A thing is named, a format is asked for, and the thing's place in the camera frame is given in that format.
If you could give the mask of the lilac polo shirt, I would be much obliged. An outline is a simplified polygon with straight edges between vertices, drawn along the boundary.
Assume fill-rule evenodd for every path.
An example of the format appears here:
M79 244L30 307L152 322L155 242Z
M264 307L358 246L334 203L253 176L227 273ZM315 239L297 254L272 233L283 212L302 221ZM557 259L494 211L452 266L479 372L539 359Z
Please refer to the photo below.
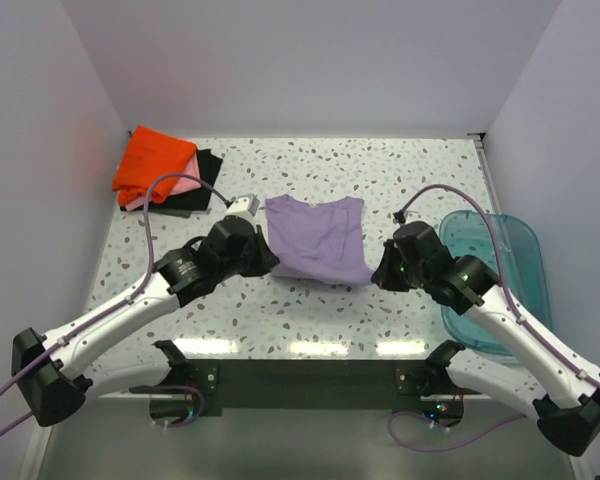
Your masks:
M364 201L344 197L309 204L289 195L265 201L268 244L279 264L278 277L316 280L329 285L371 283L364 257Z

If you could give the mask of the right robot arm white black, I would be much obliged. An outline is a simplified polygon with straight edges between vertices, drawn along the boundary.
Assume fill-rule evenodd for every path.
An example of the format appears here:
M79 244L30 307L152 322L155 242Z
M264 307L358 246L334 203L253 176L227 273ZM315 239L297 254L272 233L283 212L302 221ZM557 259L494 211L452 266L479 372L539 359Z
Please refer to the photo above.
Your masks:
M372 276L382 290L422 290L468 318L524 367L516 371L446 341L428 357L428 386L483 393L533 420L562 452L582 456L600 433L600 367L573 351L540 323L487 263L453 256L423 221L400 226L384 243Z

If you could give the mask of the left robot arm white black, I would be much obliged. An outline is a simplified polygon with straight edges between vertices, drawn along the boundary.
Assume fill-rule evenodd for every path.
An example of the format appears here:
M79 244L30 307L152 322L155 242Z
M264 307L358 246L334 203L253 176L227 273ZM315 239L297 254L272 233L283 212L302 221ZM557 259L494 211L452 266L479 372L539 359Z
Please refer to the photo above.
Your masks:
M259 226L235 215L168 251L147 275L100 307L44 334L27 328L12 343L11 373L41 427L76 413L94 387L86 369L145 325L211 294L225 280L262 277L279 263Z

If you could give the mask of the folded pink t shirt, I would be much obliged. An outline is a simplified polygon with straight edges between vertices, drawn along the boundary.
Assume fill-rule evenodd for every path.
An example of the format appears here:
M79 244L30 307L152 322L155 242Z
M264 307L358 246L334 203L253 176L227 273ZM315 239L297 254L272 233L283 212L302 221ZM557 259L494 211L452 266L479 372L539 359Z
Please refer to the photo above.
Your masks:
M194 154L189 162L186 164L183 173L189 176L198 177L200 175L197 155ZM197 190L201 185L192 179L179 177L175 180L172 188L169 190L167 197L187 193L189 191ZM144 195L135 195L128 201L121 203L120 206L123 211L131 211L138 207L142 207L145 201Z

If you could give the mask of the teal plastic basket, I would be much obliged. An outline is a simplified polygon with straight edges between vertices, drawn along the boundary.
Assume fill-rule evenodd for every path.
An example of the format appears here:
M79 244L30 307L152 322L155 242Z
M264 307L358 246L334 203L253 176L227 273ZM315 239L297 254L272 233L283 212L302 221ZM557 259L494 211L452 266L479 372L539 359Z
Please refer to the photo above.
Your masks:
M509 215L488 216L499 242L504 274L512 294L547 329L553 319L540 245L534 231L522 220ZM449 213L439 227L439 238L454 257L472 255L494 271L499 267L495 249L482 217L475 211ZM501 356L507 363L511 354L485 329L441 308L444 327L452 339L479 353Z

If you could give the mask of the folded orange t shirt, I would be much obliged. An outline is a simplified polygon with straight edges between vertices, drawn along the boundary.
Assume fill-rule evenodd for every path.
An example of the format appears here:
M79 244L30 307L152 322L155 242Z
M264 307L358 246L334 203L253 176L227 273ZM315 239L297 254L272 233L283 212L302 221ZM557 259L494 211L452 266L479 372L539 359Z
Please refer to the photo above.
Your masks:
M112 183L118 205L125 207L144 197L153 182L165 174L183 173L196 152L195 143L138 126Z

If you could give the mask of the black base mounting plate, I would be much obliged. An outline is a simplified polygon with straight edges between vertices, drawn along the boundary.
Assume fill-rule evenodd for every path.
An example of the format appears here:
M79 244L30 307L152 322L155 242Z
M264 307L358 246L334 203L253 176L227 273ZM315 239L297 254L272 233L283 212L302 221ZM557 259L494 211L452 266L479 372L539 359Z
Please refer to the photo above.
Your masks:
M202 393L202 401L189 399L204 416L226 409L416 412L423 397L462 390L424 360L194 359L131 392L184 397L184 386Z

